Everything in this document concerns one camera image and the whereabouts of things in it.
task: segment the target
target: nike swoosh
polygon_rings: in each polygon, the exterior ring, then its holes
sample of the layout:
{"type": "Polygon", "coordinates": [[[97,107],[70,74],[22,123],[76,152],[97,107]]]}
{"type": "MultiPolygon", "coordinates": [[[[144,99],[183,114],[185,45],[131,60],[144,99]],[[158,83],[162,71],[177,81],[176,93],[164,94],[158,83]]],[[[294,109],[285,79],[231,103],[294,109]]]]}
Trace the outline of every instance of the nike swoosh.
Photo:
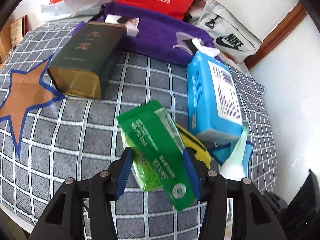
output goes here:
{"type": "Polygon", "coordinates": [[[230,46],[229,44],[225,44],[225,43],[223,42],[223,38],[224,38],[224,37],[225,37],[225,36],[216,38],[216,43],[217,43],[218,45],[223,46],[223,47],[226,47],[226,48],[230,48],[230,49],[235,49],[235,50],[242,51],[242,50],[240,50],[240,49],[237,49],[237,48],[235,48],[235,47],[230,46]]]}

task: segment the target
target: white circular logo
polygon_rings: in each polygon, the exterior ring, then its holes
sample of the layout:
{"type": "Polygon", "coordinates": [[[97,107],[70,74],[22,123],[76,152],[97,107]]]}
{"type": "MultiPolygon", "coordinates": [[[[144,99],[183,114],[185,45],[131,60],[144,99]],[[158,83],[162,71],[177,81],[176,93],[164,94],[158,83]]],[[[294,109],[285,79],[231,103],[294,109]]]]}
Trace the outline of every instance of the white circular logo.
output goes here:
{"type": "Polygon", "coordinates": [[[187,187],[182,183],[178,183],[174,185],[172,189],[172,196],[175,199],[180,199],[185,195],[186,192],[187,192],[187,187]]]}

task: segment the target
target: green packet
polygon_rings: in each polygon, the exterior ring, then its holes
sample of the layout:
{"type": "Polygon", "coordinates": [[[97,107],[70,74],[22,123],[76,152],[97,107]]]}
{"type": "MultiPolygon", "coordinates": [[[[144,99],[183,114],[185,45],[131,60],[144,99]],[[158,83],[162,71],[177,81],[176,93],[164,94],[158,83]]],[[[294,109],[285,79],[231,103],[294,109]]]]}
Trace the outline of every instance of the green packet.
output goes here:
{"type": "Polygon", "coordinates": [[[152,168],[151,164],[140,152],[134,143],[125,135],[124,131],[121,132],[122,144],[125,147],[133,149],[133,175],[142,191],[151,191],[162,188],[161,181],[158,175],[152,168]]]}
{"type": "Polygon", "coordinates": [[[125,135],[156,171],[170,202],[178,211],[194,200],[183,166],[184,145],[168,111],[151,101],[117,117],[125,135]]]}

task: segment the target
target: nutrition label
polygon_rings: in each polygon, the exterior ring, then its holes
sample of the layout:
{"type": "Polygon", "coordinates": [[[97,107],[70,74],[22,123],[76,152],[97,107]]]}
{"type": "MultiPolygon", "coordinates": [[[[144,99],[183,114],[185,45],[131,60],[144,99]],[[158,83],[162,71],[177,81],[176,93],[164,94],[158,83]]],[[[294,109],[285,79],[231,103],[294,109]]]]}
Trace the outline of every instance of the nutrition label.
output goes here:
{"type": "Polygon", "coordinates": [[[242,125],[241,111],[236,89],[228,71],[208,61],[220,118],[242,125]]]}

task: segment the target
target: gray bag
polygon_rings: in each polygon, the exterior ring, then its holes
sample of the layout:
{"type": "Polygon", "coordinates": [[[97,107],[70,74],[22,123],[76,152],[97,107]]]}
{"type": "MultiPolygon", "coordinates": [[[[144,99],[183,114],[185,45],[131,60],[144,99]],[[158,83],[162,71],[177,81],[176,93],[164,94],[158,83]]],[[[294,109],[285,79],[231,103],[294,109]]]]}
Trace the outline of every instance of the gray bag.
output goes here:
{"type": "Polygon", "coordinates": [[[214,0],[196,0],[190,7],[189,21],[214,38],[214,46],[237,62],[254,55],[262,44],[226,8],[214,0]]]}

